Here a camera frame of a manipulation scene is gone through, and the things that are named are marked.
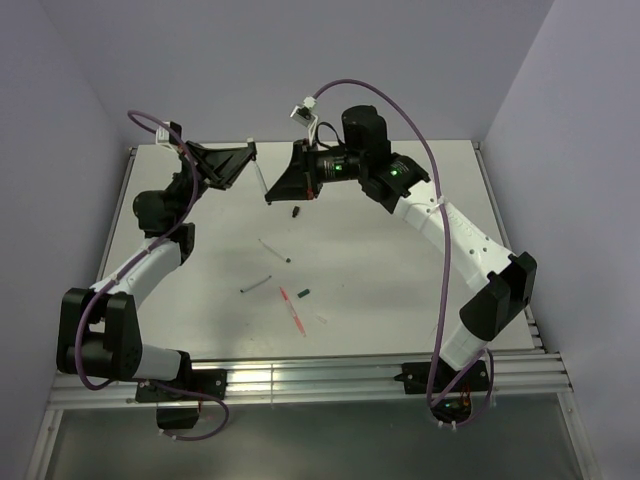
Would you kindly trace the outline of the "grey pen diagonal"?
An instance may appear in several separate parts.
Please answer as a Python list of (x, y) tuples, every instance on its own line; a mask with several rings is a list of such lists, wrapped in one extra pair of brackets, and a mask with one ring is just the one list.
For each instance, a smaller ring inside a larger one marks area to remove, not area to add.
[(247, 293), (247, 292), (249, 292), (249, 291), (261, 286), (262, 284), (266, 283), (271, 278), (272, 278), (272, 275), (268, 275), (265, 278), (260, 279), (259, 281), (253, 282), (248, 286), (242, 287), (242, 288), (240, 288), (240, 293), (242, 293), (242, 294)]

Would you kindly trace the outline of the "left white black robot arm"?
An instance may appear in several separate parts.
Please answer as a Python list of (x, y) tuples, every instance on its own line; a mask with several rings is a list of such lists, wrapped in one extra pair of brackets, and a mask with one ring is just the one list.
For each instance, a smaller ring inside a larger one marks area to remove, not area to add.
[(77, 375), (90, 390), (116, 381), (159, 381), (172, 399), (195, 386), (191, 359), (179, 350), (143, 342), (137, 310), (195, 247), (195, 226), (186, 218), (209, 189), (225, 191), (257, 156), (254, 141), (212, 149), (194, 142), (176, 147), (179, 171), (162, 190), (140, 192), (133, 213), (144, 239), (111, 275), (63, 296), (56, 350), (59, 372)]

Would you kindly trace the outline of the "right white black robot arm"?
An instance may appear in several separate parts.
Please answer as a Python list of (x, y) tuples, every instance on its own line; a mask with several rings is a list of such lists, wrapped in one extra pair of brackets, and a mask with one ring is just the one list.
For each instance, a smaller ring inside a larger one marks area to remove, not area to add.
[(459, 324), (442, 342), (440, 360), (432, 368), (438, 386), (457, 388), (472, 359), (529, 305), (535, 259), (493, 241), (438, 194), (424, 168), (393, 152), (386, 121), (375, 107), (345, 110), (344, 137), (335, 146), (319, 143), (320, 121), (314, 108), (312, 97), (294, 107), (291, 117), (306, 128), (307, 136), (294, 142), (290, 163), (266, 192), (266, 201), (313, 200), (327, 183), (355, 180), (368, 198), (439, 247), (473, 294), (460, 309)]

